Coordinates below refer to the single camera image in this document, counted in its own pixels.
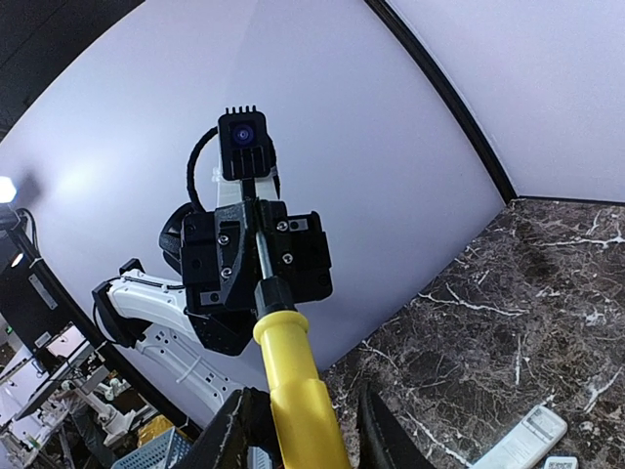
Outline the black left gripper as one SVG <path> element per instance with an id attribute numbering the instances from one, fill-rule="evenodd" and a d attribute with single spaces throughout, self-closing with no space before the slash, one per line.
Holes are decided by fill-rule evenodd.
<path id="1" fill-rule="evenodd" d="M 286 281 L 297 304 L 333 291 L 328 240 L 315 211 L 290 215 L 282 201 L 243 201 L 186 215 L 181 239 L 190 313 L 254 309 L 265 268 Z"/>

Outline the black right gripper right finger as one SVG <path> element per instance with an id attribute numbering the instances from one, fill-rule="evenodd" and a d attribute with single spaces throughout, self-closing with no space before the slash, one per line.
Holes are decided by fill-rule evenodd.
<path id="1" fill-rule="evenodd" d="M 359 468 L 435 469 L 369 384 L 358 395 Z"/>

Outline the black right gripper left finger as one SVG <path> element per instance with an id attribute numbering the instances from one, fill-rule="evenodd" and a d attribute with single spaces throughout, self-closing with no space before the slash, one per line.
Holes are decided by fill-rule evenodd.
<path id="1" fill-rule="evenodd" d="M 256 388 L 232 392 L 187 454 L 188 468 L 247 468 L 249 448 L 271 456 L 270 395 Z"/>

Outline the yellow handled screwdriver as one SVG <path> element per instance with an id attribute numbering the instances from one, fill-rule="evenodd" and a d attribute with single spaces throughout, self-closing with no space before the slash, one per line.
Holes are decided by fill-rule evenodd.
<path id="1" fill-rule="evenodd" d="M 260 264 L 260 315 L 253 337 L 262 350 L 271 413 L 286 468 L 347 468 L 347 450 L 296 306 L 332 293 L 326 234 L 316 212 L 291 216 L 284 202 L 256 199 L 247 229 Z"/>

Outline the white air conditioner remote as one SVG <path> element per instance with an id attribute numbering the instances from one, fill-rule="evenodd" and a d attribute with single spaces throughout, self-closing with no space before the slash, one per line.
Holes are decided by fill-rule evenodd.
<path id="1" fill-rule="evenodd" d="M 493 448 L 473 464 L 477 469 L 533 468 L 565 435 L 567 423 L 536 405 Z"/>

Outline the white remote control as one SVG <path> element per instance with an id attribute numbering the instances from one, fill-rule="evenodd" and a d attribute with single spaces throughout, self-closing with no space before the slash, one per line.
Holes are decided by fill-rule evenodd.
<path id="1" fill-rule="evenodd" d="M 546 458 L 543 469 L 578 469 L 576 456 L 550 455 Z"/>

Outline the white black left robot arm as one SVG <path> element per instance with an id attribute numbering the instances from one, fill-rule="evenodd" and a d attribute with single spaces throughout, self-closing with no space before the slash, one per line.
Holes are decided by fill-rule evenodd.
<path id="1" fill-rule="evenodd" d="M 290 215 L 282 201 L 210 212 L 184 204 L 165 223 L 159 246 L 180 279 L 150 276 L 133 259 L 94 290 L 95 306 L 114 342 L 164 366 L 211 411 L 237 386 L 210 354 L 239 356 L 258 320 L 333 290 L 319 215 Z"/>

